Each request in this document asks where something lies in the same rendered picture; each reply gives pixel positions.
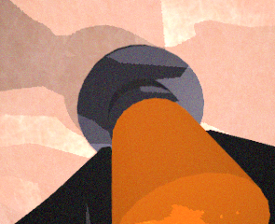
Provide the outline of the orange knob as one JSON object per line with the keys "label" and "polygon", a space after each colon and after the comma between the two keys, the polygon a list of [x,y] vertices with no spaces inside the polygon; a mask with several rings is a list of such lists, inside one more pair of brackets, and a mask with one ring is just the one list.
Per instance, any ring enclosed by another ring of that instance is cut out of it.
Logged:
{"label": "orange knob", "polygon": [[268,224],[268,199],[188,112],[130,105],[112,139],[112,224]]}

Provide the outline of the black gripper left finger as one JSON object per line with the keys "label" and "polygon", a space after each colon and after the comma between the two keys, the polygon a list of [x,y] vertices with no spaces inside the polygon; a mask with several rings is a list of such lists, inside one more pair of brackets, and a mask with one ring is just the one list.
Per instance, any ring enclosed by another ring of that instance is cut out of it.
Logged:
{"label": "black gripper left finger", "polygon": [[14,224],[112,224],[112,147],[101,148]]}

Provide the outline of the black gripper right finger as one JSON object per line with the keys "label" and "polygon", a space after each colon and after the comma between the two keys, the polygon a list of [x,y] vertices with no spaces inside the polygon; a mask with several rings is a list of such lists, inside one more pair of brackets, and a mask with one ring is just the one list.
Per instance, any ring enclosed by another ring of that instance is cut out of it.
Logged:
{"label": "black gripper right finger", "polygon": [[270,209],[268,224],[275,224],[275,146],[222,132],[207,132],[263,191]]}

